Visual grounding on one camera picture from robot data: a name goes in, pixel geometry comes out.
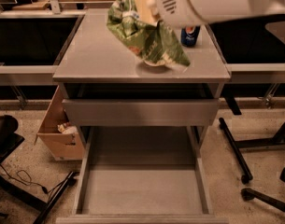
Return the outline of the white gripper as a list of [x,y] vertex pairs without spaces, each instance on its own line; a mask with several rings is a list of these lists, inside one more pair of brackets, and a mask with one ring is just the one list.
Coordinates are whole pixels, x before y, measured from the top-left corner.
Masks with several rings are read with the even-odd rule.
[[135,5],[139,19],[149,25],[156,26],[159,15],[174,28],[209,24],[196,7],[196,0],[135,0]]

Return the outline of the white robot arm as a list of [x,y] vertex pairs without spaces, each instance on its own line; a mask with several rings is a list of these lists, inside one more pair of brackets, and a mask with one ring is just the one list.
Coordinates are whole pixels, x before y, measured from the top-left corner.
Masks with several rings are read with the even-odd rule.
[[285,0],[135,0],[135,5],[140,20],[175,28],[285,14]]

